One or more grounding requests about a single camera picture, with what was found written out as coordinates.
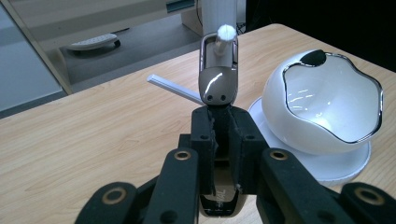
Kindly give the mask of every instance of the wooden surface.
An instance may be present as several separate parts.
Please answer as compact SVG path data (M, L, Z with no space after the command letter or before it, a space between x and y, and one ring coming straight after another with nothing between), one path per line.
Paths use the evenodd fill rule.
M382 84L383 124L369 164L354 181L396 197L396 75L389 70L274 24L239 36L234 105L248 109L277 65L308 49L342 53ZM147 83L150 74L197 91L198 51L0 119L0 223L73 223L103 185L125 181L138 187L157 175L178 136L190 132L198 105ZM261 221L249 197L237 217L200 222Z

